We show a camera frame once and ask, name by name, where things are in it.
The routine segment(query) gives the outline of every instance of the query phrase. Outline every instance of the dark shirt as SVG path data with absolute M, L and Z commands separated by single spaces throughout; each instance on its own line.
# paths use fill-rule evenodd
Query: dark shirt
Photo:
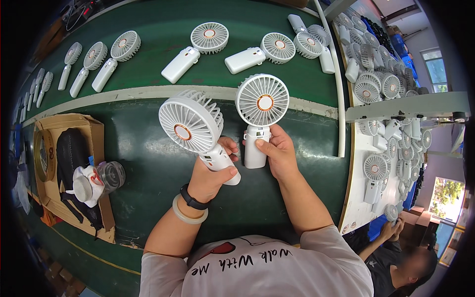
M 399 241 L 386 241 L 365 261 L 373 279 L 374 297 L 388 297 L 396 289 L 392 285 L 391 265 L 396 265 L 401 252 Z

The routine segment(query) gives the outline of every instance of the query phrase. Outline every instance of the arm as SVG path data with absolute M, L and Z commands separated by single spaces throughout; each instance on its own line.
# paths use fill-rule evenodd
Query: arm
M 221 137 L 218 142 L 230 155 L 232 152 L 238 151 L 236 143 L 229 137 Z M 230 158 L 233 161 L 238 160 L 234 155 L 230 156 Z M 212 172 L 197 157 L 188 186 L 188 193 L 199 202 L 207 203 L 217 195 L 222 184 L 230 180 L 237 172 L 238 170 L 234 166 Z M 192 219 L 200 218 L 204 213 L 204 211 L 188 206 L 181 195 L 178 199 L 178 209 L 185 216 Z M 175 215 L 173 209 L 170 208 L 153 228 L 145 243 L 143 253 L 152 252 L 184 258 L 190 252 L 200 226 L 201 224 L 191 225 L 183 222 Z
M 287 213 L 297 234 L 333 225 L 332 217 L 299 172 L 291 138 L 277 124 L 270 126 L 269 142 L 257 139 L 257 148 L 268 156 L 272 175 L 279 182 Z

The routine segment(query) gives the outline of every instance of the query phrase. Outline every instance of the window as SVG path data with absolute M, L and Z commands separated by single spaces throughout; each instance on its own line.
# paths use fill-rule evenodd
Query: window
M 447 92 L 447 77 L 440 49 L 432 48 L 423 50 L 420 53 L 426 63 L 426 69 L 429 73 L 434 93 Z

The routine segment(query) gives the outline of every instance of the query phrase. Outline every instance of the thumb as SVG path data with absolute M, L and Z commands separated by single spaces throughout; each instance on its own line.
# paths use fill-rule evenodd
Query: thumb
M 272 143 L 268 143 L 264 139 L 256 139 L 256 147 L 258 150 L 261 152 L 265 153 L 267 156 L 271 158 L 276 158 L 277 155 L 279 155 L 280 151 L 278 148 L 276 148 Z
M 228 166 L 224 169 L 213 172 L 213 180 L 215 181 L 215 183 L 222 185 L 232 179 L 237 174 L 237 172 L 238 169 L 235 166 Z

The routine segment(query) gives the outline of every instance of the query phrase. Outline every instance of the white pipe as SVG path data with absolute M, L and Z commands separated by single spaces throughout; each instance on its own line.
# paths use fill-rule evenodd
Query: white pipe
M 318 0 L 313 0 L 317 6 L 318 14 L 322 20 L 323 27 L 330 31 L 328 22 L 323 13 L 322 7 Z M 330 53 L 332 54 L 333 65 L 335 66 L 335 81 L 336 81 L 336 94 L 338 97 L 338 157 L 345 157 L 345 141 L 346 141 L 346 121 L 345 121 L 345 96 L 343 93 L 343 81 L 342 74 L 340 72 L 340 64 L 338 63 L 338 57 L 336 56 L 335 45 L 333 44 L 333 38 L 330 40 L 328 46 Z

